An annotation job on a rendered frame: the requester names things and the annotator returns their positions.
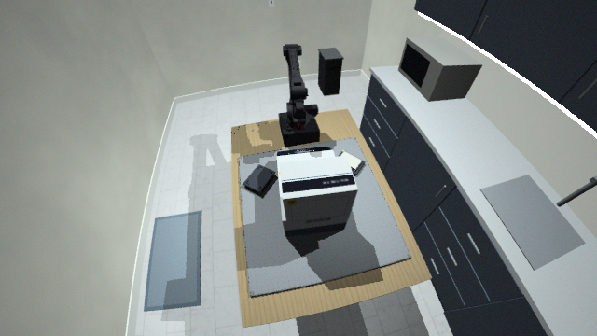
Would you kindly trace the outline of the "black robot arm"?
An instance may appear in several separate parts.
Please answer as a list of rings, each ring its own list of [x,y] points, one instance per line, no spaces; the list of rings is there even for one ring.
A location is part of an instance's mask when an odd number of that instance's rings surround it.
[[[296,48],[296,49],[291,49]],[[318,114],[318,106],[316,105],[304,105],[304,100],[308,96],[308,88],[305,88],[305,84],[303,79],[301,78],[300,71],[299,71],[299,59],[298,56],[301,56],[302,49],[299,44],[285,44],[283,46],[284,49],[284,56],[288,64],[288,72],[289,72],[289,84],[291,81],[290,88],[290,100],[287,103],[287,118],[289,119],[285,122],[286,130],[287,131],[295,131],[298,128],[294,125],[292,120],[292,110],[294,110],[294,117],[296,119],[306,119],[306,111],[308,114],[316,117]],[[291,66],[291,75],[290,75],[290,67]],[[305,96],[305,89],[306,89],[306,96]],[[292,101],[293,100],[293,101]],[[294,106],[294,107],[293,107]],[[303,108],[305,108],[303,110]]]

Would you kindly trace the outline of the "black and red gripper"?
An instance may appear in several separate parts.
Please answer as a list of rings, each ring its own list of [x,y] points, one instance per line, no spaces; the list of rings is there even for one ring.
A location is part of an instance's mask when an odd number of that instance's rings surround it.
[[[306,119],[295,119],[294,117],[294,111],[292,111],[292,119],[293,119],[293,123],[294,125],[298,128],[298,130],[301,129],[303,124],[306,124]],[[300,125],[298,126],[298,122],[301,122]]]

